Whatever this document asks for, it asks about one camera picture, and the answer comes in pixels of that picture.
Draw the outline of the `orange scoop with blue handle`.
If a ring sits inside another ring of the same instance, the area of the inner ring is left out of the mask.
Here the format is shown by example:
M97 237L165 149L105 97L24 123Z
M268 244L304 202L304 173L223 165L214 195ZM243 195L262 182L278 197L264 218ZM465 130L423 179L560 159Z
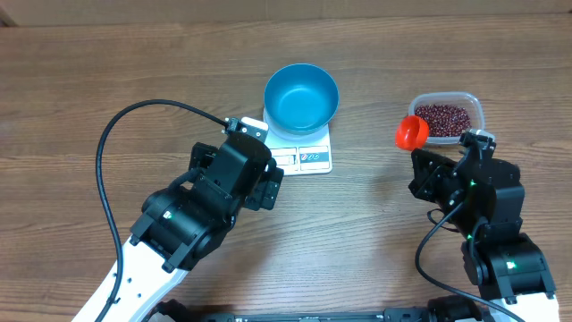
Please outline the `orange scoop with blue handle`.
M396 130L395 145L409 151L422 148L429 133L429 126L424 119L416 115L406 116Z

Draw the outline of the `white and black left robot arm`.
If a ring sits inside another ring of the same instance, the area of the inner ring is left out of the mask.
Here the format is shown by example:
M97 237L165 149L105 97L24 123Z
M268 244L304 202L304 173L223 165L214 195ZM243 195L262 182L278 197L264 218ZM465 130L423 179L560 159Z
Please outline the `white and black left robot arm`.
M142 321L233 228L242 208L270 210L283 171L260 140L232 132L221 147L197 143L189 169L151 194L113 267L77 321Z

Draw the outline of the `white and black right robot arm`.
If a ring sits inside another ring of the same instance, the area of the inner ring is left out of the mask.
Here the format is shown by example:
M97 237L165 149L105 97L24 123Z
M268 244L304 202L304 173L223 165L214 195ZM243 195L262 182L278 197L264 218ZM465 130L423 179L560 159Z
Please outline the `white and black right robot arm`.
M559 304L548 262L522 233L525 190L516 165L468 148L459 161L430 151L412 154L417 199L438 205L441 228L463 236L464 269L478 295L450 287L427 304L428 321L557 321Z

